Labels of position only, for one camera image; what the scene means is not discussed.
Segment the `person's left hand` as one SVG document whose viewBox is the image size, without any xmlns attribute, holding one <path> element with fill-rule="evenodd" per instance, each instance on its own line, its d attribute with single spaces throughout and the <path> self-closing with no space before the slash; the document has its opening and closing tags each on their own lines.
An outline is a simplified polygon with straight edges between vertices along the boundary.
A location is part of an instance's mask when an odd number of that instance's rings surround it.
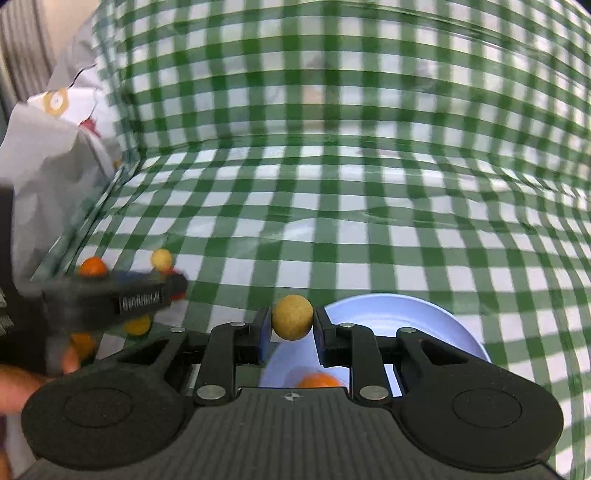
<svg viewBox="0 0 591 480">
<path fill-rule="evenodd" d="M 68 347 L 60 361 L 60 373 L 70 374 L 80 368 L 80 360 L 74 347 Z M 21 368 L 2 365 L 0 375 L 0 411 L 2 415 L 19 413 L 28 399 L 48 378 Z"/>
</svg>

